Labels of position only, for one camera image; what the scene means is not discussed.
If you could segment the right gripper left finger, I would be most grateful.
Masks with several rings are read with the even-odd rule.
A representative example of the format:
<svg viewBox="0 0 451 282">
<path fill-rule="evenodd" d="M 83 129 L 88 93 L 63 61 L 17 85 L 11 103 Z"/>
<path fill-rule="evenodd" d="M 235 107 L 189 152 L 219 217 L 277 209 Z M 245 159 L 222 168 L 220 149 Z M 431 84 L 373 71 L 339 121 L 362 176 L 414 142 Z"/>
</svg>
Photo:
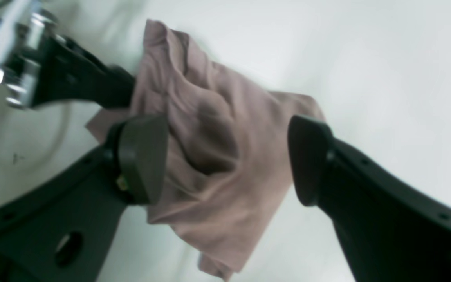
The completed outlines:
<svg viewBox="0 0 451 282">
<path fill-rule="evenodd" d="M 161 198 L 164 115 L 111 127 L 103 145 L 0 207 L 0 282 L 94 282 L 129 205 Z"/>
</svg>

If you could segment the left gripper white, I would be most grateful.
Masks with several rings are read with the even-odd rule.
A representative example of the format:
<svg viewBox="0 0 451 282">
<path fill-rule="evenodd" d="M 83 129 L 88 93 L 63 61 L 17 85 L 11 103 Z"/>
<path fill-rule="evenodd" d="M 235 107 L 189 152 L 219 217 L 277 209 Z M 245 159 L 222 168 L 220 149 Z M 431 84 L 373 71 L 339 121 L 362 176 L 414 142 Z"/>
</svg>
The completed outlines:
<svg viewBox="0 0 451 282">
<path fill-rule="evenodd" d="M 55 39 L 57 24 L 43 0 L 11 0 L 2 12 L 0 85 L 9 89 L 7 103 L 19 109 L 69 100 L 127 107 L 135 78 L 72 39 Z"/>
</svg>

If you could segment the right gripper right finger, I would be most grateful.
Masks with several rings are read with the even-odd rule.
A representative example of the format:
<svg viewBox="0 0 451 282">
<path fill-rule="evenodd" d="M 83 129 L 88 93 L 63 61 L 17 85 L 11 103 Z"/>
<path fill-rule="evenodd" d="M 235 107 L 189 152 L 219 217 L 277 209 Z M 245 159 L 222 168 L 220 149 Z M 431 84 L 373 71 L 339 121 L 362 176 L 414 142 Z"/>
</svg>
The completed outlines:
<svg viewBox="0 0 451 282">
<path fill-rule="evenodd" d="M 357 282 L 451 282 L 451 208 L 405 184 L 328 125 L 291 118 L 287 141 L 304 206 L 333 223 Z"/>
</svg>

